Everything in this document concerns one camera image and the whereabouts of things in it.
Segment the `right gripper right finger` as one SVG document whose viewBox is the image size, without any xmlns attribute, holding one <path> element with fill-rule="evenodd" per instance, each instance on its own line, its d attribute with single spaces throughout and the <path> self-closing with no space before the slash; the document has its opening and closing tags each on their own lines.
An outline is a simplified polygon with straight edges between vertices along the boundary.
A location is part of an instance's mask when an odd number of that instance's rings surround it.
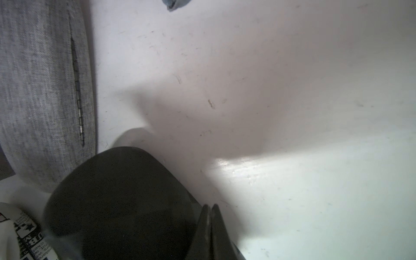
<svg viewBox="0 0 416 260">
<path fill-rule="evenodd" d="M 217 204 L 211 209 L 211 254 L 213 260 L 245 260 L 231 241 Z"/>
</svg>

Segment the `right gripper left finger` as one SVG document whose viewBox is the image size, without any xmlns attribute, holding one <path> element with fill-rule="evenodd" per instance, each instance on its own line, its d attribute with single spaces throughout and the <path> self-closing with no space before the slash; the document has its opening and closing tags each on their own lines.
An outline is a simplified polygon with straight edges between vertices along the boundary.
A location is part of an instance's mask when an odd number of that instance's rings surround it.
<svg viewBox="0 0 416 260">
<path fill-rule="evenodd" d="M 195 235 L 185 260 L 211 260 L 211 208 L 204 205 L 199 216 Z"/>
</svg>

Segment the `black case with glasses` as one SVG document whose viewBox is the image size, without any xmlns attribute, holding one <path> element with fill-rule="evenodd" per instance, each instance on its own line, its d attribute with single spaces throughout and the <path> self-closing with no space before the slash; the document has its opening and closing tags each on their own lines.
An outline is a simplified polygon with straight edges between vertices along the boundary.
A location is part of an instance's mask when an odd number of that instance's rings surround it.
<svg viewBox="0 0 416 260">
<path fill-rule="evenodd" d="M 44 237 L 68 260 L 183 260 L 201 205 L 155 157 L 117 147 L 78 166 L 43 211 Z"/>
</svg>

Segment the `patterned case with sunglasses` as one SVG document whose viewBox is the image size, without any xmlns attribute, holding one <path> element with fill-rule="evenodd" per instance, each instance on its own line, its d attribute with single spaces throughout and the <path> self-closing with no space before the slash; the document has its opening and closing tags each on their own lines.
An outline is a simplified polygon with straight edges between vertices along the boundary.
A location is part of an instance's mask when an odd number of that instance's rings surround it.
<svg viewBox="0 0 416 260">
<path fill-rule="evenodd" d="M 58 260 L 42 229 L 21 209 L 1 203 L 2 260 Z"/>
</svg>

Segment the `beige case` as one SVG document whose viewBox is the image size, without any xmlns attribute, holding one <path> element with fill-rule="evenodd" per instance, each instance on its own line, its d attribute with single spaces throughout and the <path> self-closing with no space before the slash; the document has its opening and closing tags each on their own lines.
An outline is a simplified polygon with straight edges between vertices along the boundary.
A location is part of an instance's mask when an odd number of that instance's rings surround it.
<svg viewBox="0 0 416 260">
<path fill-rule="evenodd" d="M 1 2 L 1 147 L 15 174 L 44 192 L 96 154 L 79 1 Z"/>
</svg>

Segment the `grey teal glasses case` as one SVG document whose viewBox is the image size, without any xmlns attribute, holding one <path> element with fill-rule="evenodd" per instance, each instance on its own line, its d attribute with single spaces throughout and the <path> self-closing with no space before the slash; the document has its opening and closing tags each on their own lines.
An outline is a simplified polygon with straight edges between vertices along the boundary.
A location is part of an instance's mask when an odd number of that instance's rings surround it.
<svg viewBox="0 0 416 260">
<path fill-rule="evenodd" d="M 175 11 L 178 8 L 182 8 L 190 3 L 192 0 L 162 0 L 169 12 Z"/>
</svg>

